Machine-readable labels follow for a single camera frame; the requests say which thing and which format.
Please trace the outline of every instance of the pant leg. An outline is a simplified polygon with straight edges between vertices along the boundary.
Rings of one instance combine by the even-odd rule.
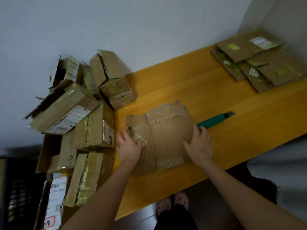
[[[198,230],[192,215],[182,205],[176,204],[172,212],[175,230]]]
[[[174,230],[172,210],[165,210],[160,213],[154,230]]]

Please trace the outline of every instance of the foot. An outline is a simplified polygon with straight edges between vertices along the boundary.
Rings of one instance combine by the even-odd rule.
[[[176,204],[180,204],[186,210],[188,210],[188,208],[189,208],[189,198],[184,191],[179,191],[178,193],[175,193],[174,205],[176,205]]]
[[[172,208],[172,200],[170,196],[158,201],[157,202],[158,216],[160,215],[161,212],[165,210],[171,210],[171,208]]]

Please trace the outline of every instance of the forearm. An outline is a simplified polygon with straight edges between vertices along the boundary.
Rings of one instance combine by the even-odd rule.
[[[62,229],[111,229],[134,166],[132,163],[122,163]]]
[[[201,168],[246,229],[307,229],[307,224],[268,201],[207,160]]]

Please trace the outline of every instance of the pile of cardboard boxes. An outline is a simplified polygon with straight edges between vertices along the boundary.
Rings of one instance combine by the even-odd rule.
[[[257,29],[218,42],[211,52],[236,81],[247,79],[261,93],[306,77],[306,65],[282,45]]]
[[[65,208],[86,203],[111,176],[114,110],[136,100],[120,60],[104,50],[90,66],[60,57],[49,90],[25,117],[33,119],[28,127],[44,134],[36,172],[48,179],[36,229],[59,229]]]

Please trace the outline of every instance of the wooden table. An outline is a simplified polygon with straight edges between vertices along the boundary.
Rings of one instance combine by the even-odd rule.
[[[236,115],[209,129],[213,161],[226,170],[307,132],[307,80],[257,94],[235,82],[203,48],[129,74],[137,101],[115,113],[116,129],[127,114],[146,113],[180,100],[195,123],[228,111]],[[114,170],[120,160],[115,158]],[[117,219],[207,178],[194,163],[131,177]]]

